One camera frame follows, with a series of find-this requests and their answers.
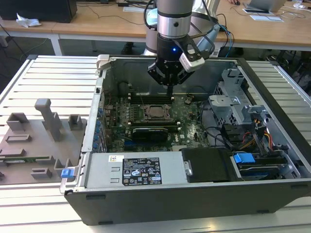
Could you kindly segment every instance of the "floor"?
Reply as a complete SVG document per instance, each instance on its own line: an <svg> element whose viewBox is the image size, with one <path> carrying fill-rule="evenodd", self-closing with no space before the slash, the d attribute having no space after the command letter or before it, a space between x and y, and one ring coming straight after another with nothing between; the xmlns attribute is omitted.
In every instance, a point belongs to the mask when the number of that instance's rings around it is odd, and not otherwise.
<svg viewBox="0 0 311 233"><path fill-rule="evenodd" d="M52 44L48 39L15 37L14 40L26 54L54 55ZM124 46L124 42L96 41L97 52L92 51L91 41L86 40L61 40L61 45L64 54L67 56L97 56L99 54L120 54ZM225 56L227 54L227 50L228 48L225 48L220 53L220 56ZM142 54L143 51L144 43L134 44L134 54L139 55ZM246 60L260 60L259 55L262 50L244 49L244 54L242 56L237 55L236 52L237 51L233 49L229 57L243 57ZM266 55L278 53L278 50L266 51ZM290 66L290 74L297 66L298 58L299 56L296 57L294 63ZM2 92L2 90L10 82L11 78L18 71L25 59L26 58L22 56L22 52L12 39L8 41L8 47L1 48L0 46L0 92Z"/></svg>

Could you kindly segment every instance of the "motherboard chip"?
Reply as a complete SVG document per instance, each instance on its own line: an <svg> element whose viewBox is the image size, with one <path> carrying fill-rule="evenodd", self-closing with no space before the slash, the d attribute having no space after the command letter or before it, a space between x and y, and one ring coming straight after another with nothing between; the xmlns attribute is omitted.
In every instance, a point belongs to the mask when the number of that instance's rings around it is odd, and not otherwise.
<svg viewBox="0 0 311 233"><path fill-rule="evenodd" d="M144 105L145 119L147 120L171 120L169 105Z"/></svg>

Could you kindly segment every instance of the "yellow wire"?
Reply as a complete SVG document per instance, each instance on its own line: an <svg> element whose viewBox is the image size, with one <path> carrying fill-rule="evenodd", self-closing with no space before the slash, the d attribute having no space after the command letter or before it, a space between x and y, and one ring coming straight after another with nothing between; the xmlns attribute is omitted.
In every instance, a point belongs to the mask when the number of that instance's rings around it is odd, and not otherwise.
<svg viewBox="0 0 311 233"><path fill-rule="evenodd" d="M269 148L270 148L270 143L271 143L271 136L267 133L265 133L264 135L268 136L268 144L269 144Z"/></svg>
<svg viewBox="0 0 311 233"><path fill-rule="evenodd" d="M241 147L240 150L242 150L242 149L248 147L248 146L251 145L254 141L255 141L254 139L251 140L251 141L249 141L246 145L244 145L243 147Z"/></svg>

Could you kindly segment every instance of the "motherboard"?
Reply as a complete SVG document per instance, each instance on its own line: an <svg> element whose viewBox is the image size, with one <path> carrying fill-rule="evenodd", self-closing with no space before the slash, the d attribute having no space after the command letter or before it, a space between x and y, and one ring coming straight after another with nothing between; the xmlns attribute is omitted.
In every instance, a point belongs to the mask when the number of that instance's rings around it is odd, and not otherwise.
<svg viewBox="0 0 311 233"><path fill-rule="evenodd" d="M179 151L208 147L202 102L194 96L105 95L103 125L108 152Z"/></svg>

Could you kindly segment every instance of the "laptop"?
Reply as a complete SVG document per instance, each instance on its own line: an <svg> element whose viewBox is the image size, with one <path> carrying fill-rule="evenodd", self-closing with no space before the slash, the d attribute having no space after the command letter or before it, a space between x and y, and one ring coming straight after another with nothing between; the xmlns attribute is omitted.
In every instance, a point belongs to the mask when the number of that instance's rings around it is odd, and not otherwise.
<svg viewBox="0 0 311 233"><path fill-rule="evenodd" d="M251 0L245 7L250 10L277 12L287 0Z"/></svg>

